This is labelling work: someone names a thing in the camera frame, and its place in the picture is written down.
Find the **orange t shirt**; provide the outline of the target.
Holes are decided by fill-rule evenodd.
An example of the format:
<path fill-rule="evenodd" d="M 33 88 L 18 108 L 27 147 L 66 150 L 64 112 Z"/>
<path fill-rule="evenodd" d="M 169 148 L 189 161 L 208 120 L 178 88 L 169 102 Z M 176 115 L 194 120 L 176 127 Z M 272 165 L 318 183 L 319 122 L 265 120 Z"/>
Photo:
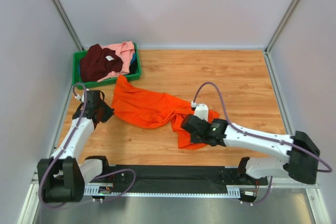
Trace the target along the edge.
<path fill-rule="evenodd" d="M 190 103 L 180 98 L 134 87 L 126 77 L 119 76 L 112 108 L 117 118 L 143 129 L 156 129 L 170 123 L 172 131 L 177 133 L 179 149 L 197 150 L 206 146 L 192 143 L 190 134 L 181 128 L 182 121 L 193 111 Z"/>

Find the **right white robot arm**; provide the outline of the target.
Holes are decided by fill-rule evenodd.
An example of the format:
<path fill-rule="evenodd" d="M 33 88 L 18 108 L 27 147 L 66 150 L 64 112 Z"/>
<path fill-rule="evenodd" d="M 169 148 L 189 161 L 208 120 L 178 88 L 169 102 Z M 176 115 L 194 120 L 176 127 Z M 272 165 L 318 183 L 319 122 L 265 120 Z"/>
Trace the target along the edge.
<path fill-rule="evenodd" d="M 288 175 L 303 184 L 316 183 L 320 150 L 305 132 L 271 134 L 223 119 L 207 122 L 192 114 L 182 121 L 181 128 L 190 134 L 192 143 L 240 147 L 267 154 L 267 158 L 241 159 L 239 169 L 249 177 Z"/>

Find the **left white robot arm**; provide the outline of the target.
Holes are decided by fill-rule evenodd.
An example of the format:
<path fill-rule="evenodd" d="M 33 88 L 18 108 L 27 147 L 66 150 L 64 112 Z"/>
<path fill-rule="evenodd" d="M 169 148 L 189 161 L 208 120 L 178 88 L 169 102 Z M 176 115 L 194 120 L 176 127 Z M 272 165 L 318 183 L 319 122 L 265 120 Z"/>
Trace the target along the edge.
<path fill-rule="evenodd" d="M 105 102 L 100 90 L 86 90 L 72 116 L 70 130 L 50 158 L 38 162 L 39 200 L 44 203 L 80 202 L 85 186 L 109 171 L 105 156 L 94 155 L 78 164 L 81 152 L 99 123 L 110 119 L 114 110 Z"/>

